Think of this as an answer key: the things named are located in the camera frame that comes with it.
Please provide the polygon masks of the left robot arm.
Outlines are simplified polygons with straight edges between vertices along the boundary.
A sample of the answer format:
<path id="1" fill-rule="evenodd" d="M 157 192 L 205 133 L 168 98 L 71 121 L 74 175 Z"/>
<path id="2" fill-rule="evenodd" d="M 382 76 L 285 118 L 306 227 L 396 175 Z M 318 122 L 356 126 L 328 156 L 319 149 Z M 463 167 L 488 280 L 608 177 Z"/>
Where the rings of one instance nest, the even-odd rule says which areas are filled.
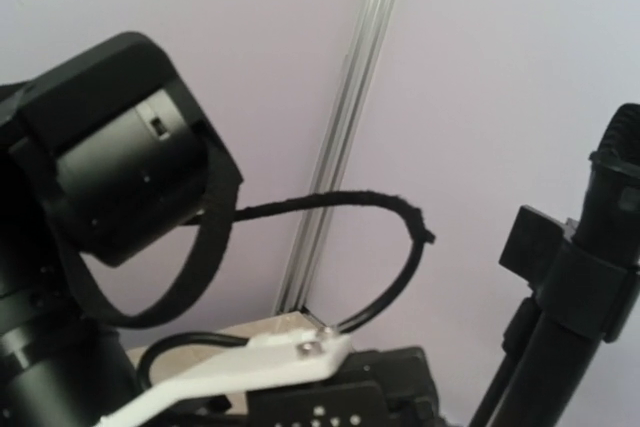
<path id="1" fill-rule="evenodd" d="M 242 175 L 151 39 L 125 32 L 1 89 L 1 422 L 5 426 L 441 426 L 417 347 L 356 352 L 350 336 L 388 307 L 434 241 L 422 213 L 372 191 L 237 205 Z M 325 207 L 377 207 L 411 247 L 395 281 L 323 331 L 244 338 L 185 332 L 132 362 L 123 329 L 186 313 L 214 280 L 237 222 Z M 85 263 L 117 267 L 193 225 L 167 291 L 136 314 Z"/>

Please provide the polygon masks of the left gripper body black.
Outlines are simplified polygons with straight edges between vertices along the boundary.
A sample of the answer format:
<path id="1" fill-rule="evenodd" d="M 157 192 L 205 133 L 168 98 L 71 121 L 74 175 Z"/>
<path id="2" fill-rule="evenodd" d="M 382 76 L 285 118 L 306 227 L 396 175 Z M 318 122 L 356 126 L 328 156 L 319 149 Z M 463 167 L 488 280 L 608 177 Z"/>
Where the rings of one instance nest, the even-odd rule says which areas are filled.
<path id="1" fill-rule="evenodd" d="M 350 354 L 324 381 L 249 392 L 245 415 L 180 416 L 176 426 L 438 426 L 439 399 L 420 347 Z"/>

